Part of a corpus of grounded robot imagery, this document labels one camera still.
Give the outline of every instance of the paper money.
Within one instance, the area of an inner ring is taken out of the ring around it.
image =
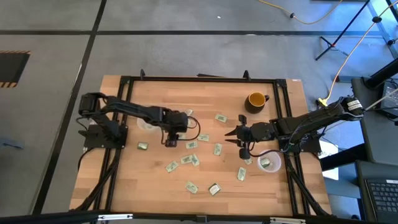
[[[192,155],[181,157],[181,164],[187,164],[192,162]]]
[[[250,159],[245,159],[244,163],[246,163],[246,165],[250,165],[250,164],[253,163],[253,161],[251,160],[251,158]]]
[[[216,155],[216,156],[219,156],[221,154],[221,148],[222,147],[223,147],[222,144],[216,143],[216,145],[214,146],[213,154]]]
[[[197,166],[197,165],[199,165],[199,159],[198,159],[198,157],[197,157],[197,155],[196,154],[193,154],[192,155],[192,165],[193,166]]]
[[[191,193],[193,194],[196,194],[198,192],[198,187],[189,181],[187,182],[187,184],[185,184],[185,188],[191,191]]]
[[[209,135],[208,134],[199,134],[198,140],[200,140],[200,141],[209,141]]]
[[[147,150],[148,149],[148,143],[146,142],[139,142],[137,149],[141,149],[141,150]]]
[[[271,161],[270,161],[267,157],[262,158],[262,159],[260,160],[260,165],[261,165],[263,168],[266,168],[266,167],[269,166],[270,164],[271,164]]]
[[[244,178],[246,177],[246,169],[243,167],[239,167],[238,171],[238,180],[244,181]]]
[[[224,116],[224,115],[221,115],[221,114],[216,114],[216,119],[218,120],[218,121],[221,121],[221,122],[226,122],[226,116]]]
[[[196,148],[196,147],[198,147],[198,142],[197,142],[197,141],[187,142],[187,143],[185,143],[185,147],[186,147],[187,149]]]
[[[191,116],[191,114],[193,113],[192,109],[186,109],[185,113],[187,114],[187,116]]]
[[[217,183],[214,183],[212,186],[209,187],[209,192],[210,192],[211,196],[214,196],[220,190],[221,190],[221,187]]]
[[[167,172],[172,172],[178,167],[178,163],[176,161],[171,162],[169,165],[167,165],[166,170]]]

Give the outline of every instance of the tripod stand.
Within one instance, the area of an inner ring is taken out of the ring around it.
[[[344,30],[341,32],[341,34],[337,37],[337,39],[333,42],[330,43],[328,40],[326,40],[326,38],[324,37],[320,37],[323,41],[325,41],[328,44],[328,48],[326,50],[324,50],[315,60],[319,60],[324,54],[326,54],[326,52],[328,52],[331,49],[337,50],[341,53],[343,53],[344,55],[348,56],[348,54],[338,48],[336,48],[336,44],[338,42],[338,40],[340,40],[340,38],[344,35],[344,33],[347,31],[347,29],[350,27],[350,25],[355,21],[355,19],[358,17],[358,15],[362,12],[362,10],[368,5],[370,0],[367,0],[365,2],[365,4],[362,6],[362,8],[356,13],[356,15],[353,17],[353,19],[349,22],[349,24],[344,28]]]

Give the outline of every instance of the yellow cable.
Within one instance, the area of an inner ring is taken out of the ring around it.
[[[390,7],[392,7],[393,5],[397,4],[398,1],[395,1],[394,3],[392,3],[391,5],[389,5],[384,11],[381,12],[381,14],[378,17],[381,17]],[[340,69],[337,71],[337,74],[335,76],[335,79],[333,80],[333,83],[331,84],[330,87],[330,91],[329,91],[329,95],[328,97],[326,97],[325,99],[321,99],[319,98],[318,101],[323,105],[323,106],[327,106],[327,101],[329,100],[330,96],[331,96],[331,91],[335,85],[336,79],[338,77],[338,75],[340,74],[341,70],[343,69],[343,67],[346,65],[348,59],[351,57],[351,55],[353,54],[353,52],[356,50],[356,48],[360,45],[360,43],[362,42],[362,40],[366,37],[366,35],[369,33],[369,31],[373,28],[373,26],[376,23],[373,22],[373,24],[369,27],[369,29],[365,32],[365,34],[362,36],[361,40],[359,40],[359,42],[355,45],[355,47],[352,49],[352,51],[348,54],[346,60],[344,61],[344,63],[342,64],[342,66],[340,67]]]
[[[277,5],[275,5],[275,4],[271,4],[271,3],[266,2],[266,1],[263,1],[263,0],[258,0],[258,1],[261,2],[261,3],[267,4],[267,5],[269,5],[269,6],[272,6],[272,7],[278,8],[278,9],[281,9],[281,10],[283,10],[284,12],[286,12],[286,13],[288,13],[288,14],[290,14],[290,15],[292,14],[291,12],[289,12],[289,11],[286,10],[286,9],[284,9],[283,7],[277,6]],[[306,25],[315,24],[315,23],[321,21],[322,19],[326,18],[326,16],[329,16],[329,15],[337,8],[337,6],[340,5],[340,3],[341,3],[342,1],[343,1],[343,0],[340,0],[340,1],[338,2],[337,5],[335,5],[332,9],[330,9],[330,11],[329,11],[328,13],[326,13],[326,15],[324,15],[322,18],[320,18],[320,19],[317,20],[317,21],[314,21],[314,22],[304,22],[304,21],[300,20],[299,18],[297,18],[297,16],[293,16],[293,18],[296,19],[297,21],[301,22],[302,24],[306,24]]]

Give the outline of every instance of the table leg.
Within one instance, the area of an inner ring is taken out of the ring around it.
[[[355,160],[367,161],[365,144],[359,144],[334,155],[320,159],[322,171],[330,170],[335,167],[343,166],[355,162]]]

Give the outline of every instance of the mug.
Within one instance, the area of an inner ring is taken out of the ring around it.
[[[262,93],[252,93],[244,101],[244,107],[246,111],[252,114],[259,113],[266,102],[269,100],[269,95],[263,95]]]

